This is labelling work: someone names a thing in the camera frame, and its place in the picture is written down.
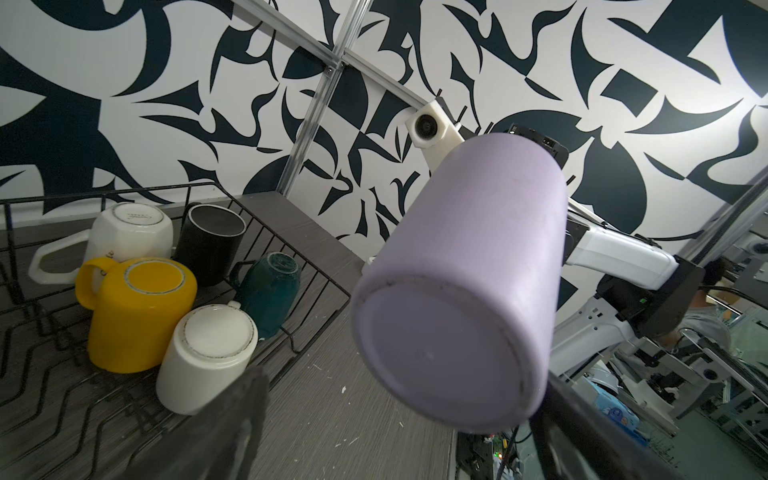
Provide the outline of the lilac plastic cup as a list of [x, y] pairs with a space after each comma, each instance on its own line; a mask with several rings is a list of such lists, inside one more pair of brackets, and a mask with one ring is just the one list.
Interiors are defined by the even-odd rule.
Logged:
[[489, 434], [544, 396], [568, 194], [519, 135], [453, 149], [355, 286], [351, 326], [372, 375], [417, 413]]

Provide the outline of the black mug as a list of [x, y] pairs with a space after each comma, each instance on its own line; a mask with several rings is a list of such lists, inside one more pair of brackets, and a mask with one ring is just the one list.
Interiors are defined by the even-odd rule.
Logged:
[[246, 229], [234, 211], [193, 202], [185, 209], [172, 259], [192, 272], [199, 288], [217, 285], [228, 275]]

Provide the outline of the cream mug dark green outside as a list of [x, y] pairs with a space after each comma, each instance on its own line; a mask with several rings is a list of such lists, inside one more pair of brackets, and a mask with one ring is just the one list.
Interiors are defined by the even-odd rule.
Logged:
[[301, 268], [282, 252], [237, 262], [229, 274], [234, 301], [253, 320], [260, 339], [275, 336], [289, 316], [300, 287]]

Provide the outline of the yellow mug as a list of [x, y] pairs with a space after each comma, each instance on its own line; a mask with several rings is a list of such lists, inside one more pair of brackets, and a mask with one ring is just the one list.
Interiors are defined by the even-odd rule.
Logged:
[[116, 374], [158, 366], [177, 323], [191, 311], [198, 290], [194, 274], [165, 258], [85, 262], [75, 280], [78, 303], [92, 312], [90, 362]]

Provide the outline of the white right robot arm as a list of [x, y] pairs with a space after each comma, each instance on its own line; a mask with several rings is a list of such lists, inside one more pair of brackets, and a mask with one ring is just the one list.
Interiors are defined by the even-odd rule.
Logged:
[[561, 375], [623, 342], [681, 322], [704, 269], [652, 241], [617, 231], [569, 202], [564, 263], [601, 273], [587, 302], [554, 330], [550, 371]]

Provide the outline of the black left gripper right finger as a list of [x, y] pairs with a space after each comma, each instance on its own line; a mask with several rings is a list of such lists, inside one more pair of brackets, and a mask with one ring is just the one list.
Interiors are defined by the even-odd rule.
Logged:
[[545, 479], [680, 477], [554, 374], [529, 424]]

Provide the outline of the white mug red inside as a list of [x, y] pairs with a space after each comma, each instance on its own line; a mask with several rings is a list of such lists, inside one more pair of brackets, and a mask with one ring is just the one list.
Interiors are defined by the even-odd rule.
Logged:
[[169, 411], [194, 415], [245, 371], [258, 343], [258, 329], [241, 304], [209, 304], [177, 324], [156, 381]]

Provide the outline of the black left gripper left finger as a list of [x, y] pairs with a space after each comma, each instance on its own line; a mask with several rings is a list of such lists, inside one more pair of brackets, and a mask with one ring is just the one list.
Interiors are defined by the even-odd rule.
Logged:
[[121, 475], [123, 479], [247, 479], [266, 417], [269, 377], [249, 367]]

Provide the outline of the white faceted mug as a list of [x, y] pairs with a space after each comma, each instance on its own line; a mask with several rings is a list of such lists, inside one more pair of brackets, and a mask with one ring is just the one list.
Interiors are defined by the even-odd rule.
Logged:
[[84, 243], [84, 260], [107, 257], [117, 262], [143, 257], [169, 258], [173, 249], [173, 222], [159, 208], [141, 203], [119, 203], [102, 211], [87, 229], [39, 247], [28, 268], [29, 277], [42, 285], [75, 282], [76, 269], [52, 273], [42, 260], [76, 244]]

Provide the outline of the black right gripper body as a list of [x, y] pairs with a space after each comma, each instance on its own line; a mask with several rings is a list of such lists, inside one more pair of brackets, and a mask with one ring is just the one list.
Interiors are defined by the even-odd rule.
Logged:
[[549, 136], [546, 136], [537, 132], [536, 130], [533, 130], [531, 128], [528, 128], [519, 124], [512, 124], [508, 129], [508, 132], [510, 134], [526, 138], [534, 142], [535, 144], [539, 145], [553, 157], [553, 159], [556, 161], [556, 163], [561, 169], [564, 168], [569, 158], [570, 152], [561, 143], [557, 142], [556, 140], [554, 140]]

